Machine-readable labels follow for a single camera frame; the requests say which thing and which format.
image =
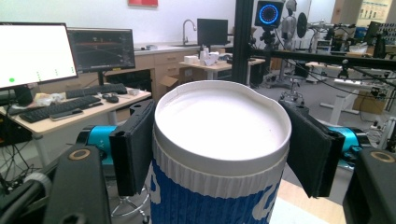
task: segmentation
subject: circular blue light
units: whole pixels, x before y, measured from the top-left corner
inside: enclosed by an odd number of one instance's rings
[[[272,10],[274,12],[274,17],[273,18],[264,18],[263,13],[266,10]],[[270,24],[274,23],[278,17],[279,17],[279,12],[274,5],[266,5],[266,6],[262,7],[262,9],[260,10],[260,20],[264,24],[270,25]]]

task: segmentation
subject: gray floor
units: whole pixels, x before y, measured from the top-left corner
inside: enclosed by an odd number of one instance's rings
[[[320,106],[320,103],[332,104],[337,94],[345,94],[344,92],[338,91],[329,86],[333,84],[332,80],[327,79],[325,82],[328,85],[320,82],[317,84],[313,84],[310,82],[303,81],[302,83],[300,83],[300,88],[297,89],[297,91],[304,96],[304,105],[309,108],[309,114],[312,117],[322,120],[324,122],[329,121],[332,110],[330,108]],[[273,98],[275,100],[279,99],[283,91],[287,91],[287,89],[284,88],[268,89],[267,85],[265,85],[264,83],[261,84],[258,89],[254,89],[254,90],[264,96]],[[347,126],[347,127],[356,127],[361,130],[368,131],[370,129],[370,126],[373,124],[374,120],[378,120],[379,124],[384,123],[389,118],[390,114],[395,114],[395,113],[384,111],[384,113],[381,115],[374,115],[374,114],[362,112],[360,115],[352,115],[343,112],[340,116],[338,125]],[[29,162],[35,163],[37,161],[36,159],[32,159]],[[351,174],[352,172],[349,169],[345,169],[342,167],[338,168],[336,173],[336,178],[333,181],[332,192],[330,197],[328,198],[329,200],[335,203],[342,203]],[[296,185],[300,185],[300,182],[296,178],[293,171],[289,168],[289,166],[286,166],[284,170],[283,179],[288,180],[289,182],[294,183]],[[117,189],[114,187],[110,188],[109,195],[117,196]],[[136,196],[133,197],[133,201],[134,202],[142,201],[143,198],[144,195],[142,196],[137,195],[137,197]],[[118,199],[111,200],[110,206],[114,208],[117,205],[118,201],[119,201]],[[149,215],[149,201],[144,205],[143,211],[147,215]],[[113,223],[142,223],[142,220],[143,220],[142,216],[138,214],[133,214],[126,217],[113,217]]]

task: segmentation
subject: keyboard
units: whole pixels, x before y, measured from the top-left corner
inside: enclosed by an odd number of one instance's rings
[[[20,118],[26,120],[29,123],[34,123],[42,119],[48,119],[50,115],[83,108],[86,107],[87,105],[91,105],[99,101],[101,101],[99,98],[88,95],[70,101],[66,101],[59,105],[49,105],[37,110],[21,113]]]
[[[105,84],[103,86],[93,86],[86,89],[66,91],[66,99],[78,98],[87,95],[96,95],[98,92],[102,94],[111,92],[115,92],[116,94],[128,93],[126,87],[122,83]]]

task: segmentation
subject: black pole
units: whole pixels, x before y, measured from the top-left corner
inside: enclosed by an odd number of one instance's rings
[[[236,0],[233,31],[233,81],[247,84],[250,30],[254,0]]]

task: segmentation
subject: black mouse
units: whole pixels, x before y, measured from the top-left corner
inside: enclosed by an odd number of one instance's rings
[[[112,104],[116,104],[119,102],[119,97],[117,97],[115,95],[111,95],[106,98],[106,101],[109,103],[112,103]]]

